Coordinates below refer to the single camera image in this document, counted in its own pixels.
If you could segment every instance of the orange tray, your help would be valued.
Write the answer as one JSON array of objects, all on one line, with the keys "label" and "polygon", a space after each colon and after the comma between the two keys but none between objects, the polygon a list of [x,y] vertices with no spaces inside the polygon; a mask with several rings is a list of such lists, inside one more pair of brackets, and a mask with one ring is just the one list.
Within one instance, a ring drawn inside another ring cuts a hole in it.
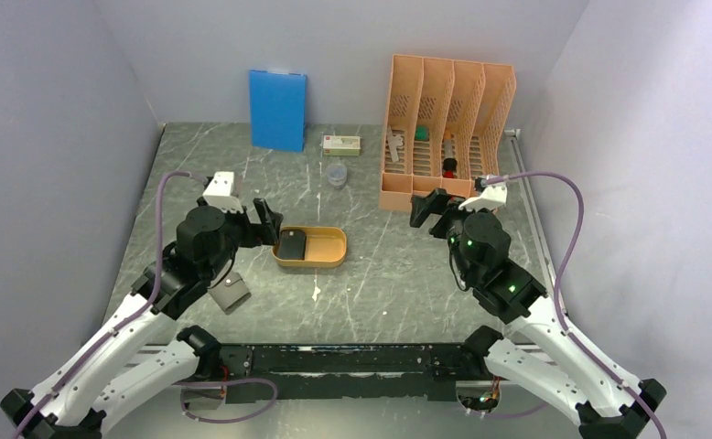
[{"label": "orange tray", "polygon": [[348,239],[345,232],[337,227],[285,226],[281,231],[302,230],[307,235],[305,259],[280,259],[278,246],[273,247],[273,257],[284,267],[334,268],[345,261]]}]

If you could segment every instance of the gray marble surface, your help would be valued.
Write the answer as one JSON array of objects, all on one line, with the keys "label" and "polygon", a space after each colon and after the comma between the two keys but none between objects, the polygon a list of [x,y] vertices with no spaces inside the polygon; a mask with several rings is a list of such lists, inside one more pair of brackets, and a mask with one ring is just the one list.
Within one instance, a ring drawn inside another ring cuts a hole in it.
[{"label": "gray marble surface", "polygon": [[[360,135],[362,155],[321,156],[322,134]],[[312,125],[300,154],[252,147],[244,123],[169,124],[138,204],[106,316],[154,260],[156,185],[165,172],[181,169],[243,175],[243,204],[263,197],[271,209],[284,214],[285,225],[340,227],[348,236],[348,253],[340,267],[312,270],[278,266],[268,247],[240,249],[234,270],[247,282],[252,298],[226,316],[206,295],[155,343],[167,343],[193,324],[222,342],[252,343],[445,342],[463,340],[483,324],[498,327],[470,293],[456,287],[446,244],[427,234],[431,220],[412,229],[407,213],[377,208],[380,138],[378,125]],[[499,160],[503,174],[516,172],[506,143]],[[326,167],[335,161],[348,167],[348,185],[342,190],[326,180]],[[174,239],[176,226],[196,206],[200,192],[201,187],[186,178],[168,183],[165,242]],[[546,284],[539,238],[518,187],[510,186],[507,206],[497,215],[512,235],[511,257]]]}]

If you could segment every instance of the wire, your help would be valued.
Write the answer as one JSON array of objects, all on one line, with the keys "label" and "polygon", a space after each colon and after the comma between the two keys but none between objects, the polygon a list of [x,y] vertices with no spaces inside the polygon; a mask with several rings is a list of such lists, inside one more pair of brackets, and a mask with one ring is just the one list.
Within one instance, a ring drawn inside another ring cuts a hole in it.
[{"label": "wire", "polygon": [[[224,378],[221,379],[222,381],[226,381],[227,379],[230,378],[230,370],[227,369],[226,366],[221,365],[221,371],[224,372]],[[219,394],[220,394],[220,396],[221,396],[222,398],[226,398],[226,396],[227,396],[227,387],[226,387],[226,386],[222,387],[222,388],[221,388],[221,392],[219,392]]]},{"label": "wire", "polygon": [[217,387],[229,387],[229,386],[239,386],[243,384],[264,384],[269,386],[273,390],[273,396],[270,398],[270,401],[264,405],[261,409],[257,410],[256,412],[246,414],[245,416],[240,416],[237,418],[232,418],[232,419],[211,419],[211,418],[203,418],[201,416],[197,416],[196,414],[193,414],[192,412],[189,411],[189,409],[186,406],[186,403],[184,402],[184,393],[183,391],[181,392],[180,400],[181,400],[181,411],[184,413],[184,416],[188,417],[191,420],[198,421],[201,423],[241,423],[243,421],[248,421],[249,419],[255,418],[256,416],[259,416],[260,414],[270,410],[270,407],[275,405],[275,403],[278,401],[278,386],[275,385],[274,382],[270,380],[265,380],[264,378],[243,378],[240,380],[231,380],[231,381],[215,381],[215,382],[180,382],[178,385],[182,387],[187,387],[190,389],[212,389],[212,388],[217,388]]},{"label": "wire", "polygon": [[[159,295],[159,290],[162,287],[162,196],[165,192],[165,185],[167,184],[167,181],[172,177],[188,177],[199,181],[203,186],[208,185],[208,179],[206,177],[184,171],[168,172],[162,176],[161,180],[159,180],[159,185],[156,187],[156,266],[154,272],[154,286],[151,289],[151,295],[148,296],[146,303],[139,307],[130,316],[116,324],[116,326],[113,327],[114,331],[118,331],[123,327],[126,327],[140,317],[149,307],[151,307],[151,305],[156,301],[156,297]],[[22,422],[20,422],[14,430],[14,435],[11,436],[11,439],[17,439],[20,435],[22,435],[27,426],[30,424],[30,421],[32,421],[33,417],[35,417],[35,415],[38,414],[41,409],[52,400],[53,395],[56,395],[62,388],[68,385],[69,381],[76,375],[76,373],[78,373],[79,370],[81,370],[84,364],[89,361],[94,353],[97,352],[97,350],[100,349],[102,345],[108,341],[108,339],[113,338],[113,334],[113,331],[106,331],[100,338],[97,339],[97,341],[89,346],[89,348],[87,348],[87,350],[85,350],[80,357],[76,359],[73,365],[62,374],[57,382],[54,383],[49,393],[45,394],[40,401],[38,401],[38,403],[35,404],[29,412],[27,412],[27,415],[25,415],[22,419]]]},{"label": "wire", "polygon": [[461,282],[459,281],[459,275],[456,274],[456,270],[453,269],[453,248],[449,248],[448,252],[448,265],[450,266],[450,272],[453,273],[453,279],[456,281],[456,286],[458,287],[459,290],[461,291],[469,291],[469,287],[467,286],[467,282],[463,281],[463,279],[460,279],[460,281],[464,282],[464,288],[461,287]]},{"label": "wire", "polygon": [[528,171],[521,172],[513,176],[500,176],[489,178],[486,181],[486,185],[492,185],[506,182],[511,179],[527,177],[551,177],[561,180],[569,187],[571,187],[572,191],[574,191],[575,196],[577,197],[577,225],[575,226],[574,233],[572,234],[572,239],[569,242],[569,246],[566,249],[566,253],[564,254],[564,259],[561,261],[561,264],[558,266],[558,270],[556,271],[556,281],[553,283],[553,305],[556,308],[556,318],[558,319],[558,323],[560,324],[564,332],[567,333],[569,339],[571,339],[572,342],[577,345],[577,347],[582,350],[583,353],[585,353],[585,355],[591,361],[596,363],[596,365],[599,366],[599,368],[603,370],[604,373],[609,375],[612,380],[617,382],[626,392],[629,393],[629,395],[642,407],[644,412],[647,413],[647,415],[653,421],[653,423],[655,424],[655,428],[658,430],[658,434],[661,436],[661,439],[666,439],[668,436],[666,435],[666,431],[663,428],[663,424],[660,422],[660,420],[658,420],[658,416],[655,414],[655,412],[653,412],[653,409],[651,409],[650,406],[647,405],[647,402],[644,401],[644,399],[639,395],[639,393],[632,389],[631,386],[627,385],[628,383],[625,383],[626,385],[623,385],[625,380],[618,376],[618,374],[615,373],[614,370],[610,369],[610,366],[604,363],[599,357],[596,356],[595,353],[593,353],[587,346],[585,346],[585,343],[583,343],[582,340],[580,340],[573,332],[569,332],[569,325],[566,321],[566,316],[564,315],[564,312],[561,309],[561,278],[564,275],[566,265],[568,264],[569,258],[571,257],[572,252],[574,251],[575,245],[577,245],[577,238],[579,238],[579,233],[582,229],[582,219],[585,214],[585,203],[583,202],[582,192],[580,192],[579,187],[577,187],[577,185],[568,177],[562,176],[555,172],[545,171]]}]

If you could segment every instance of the blue binder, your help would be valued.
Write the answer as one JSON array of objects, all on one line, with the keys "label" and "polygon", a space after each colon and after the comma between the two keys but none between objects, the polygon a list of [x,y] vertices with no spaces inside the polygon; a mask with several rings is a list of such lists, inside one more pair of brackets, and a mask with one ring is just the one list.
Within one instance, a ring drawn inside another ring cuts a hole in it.
[{"label": "blue binder", "polygon": [[251,70],[251,143],[302,152],[307,76]]}]

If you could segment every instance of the orange desk organizer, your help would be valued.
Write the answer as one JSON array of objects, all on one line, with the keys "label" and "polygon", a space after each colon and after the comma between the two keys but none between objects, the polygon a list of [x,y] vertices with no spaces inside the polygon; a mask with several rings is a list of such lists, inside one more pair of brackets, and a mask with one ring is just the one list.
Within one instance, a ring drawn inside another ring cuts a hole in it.
[{"label": "orange desk organizer", "polygon": [[[381,209],[410,211],[413,194],[436,187],[460,197],[474,193],[473,178],[499,174],[496,150],[515,94],[512,66],[394,55],[383,124]],[[426,142],[415,129],[429,129]],[[386,134],[401,134],[399,161]],[[443,134],[449,130],[458,162],[456,178],[442,177]]]}]

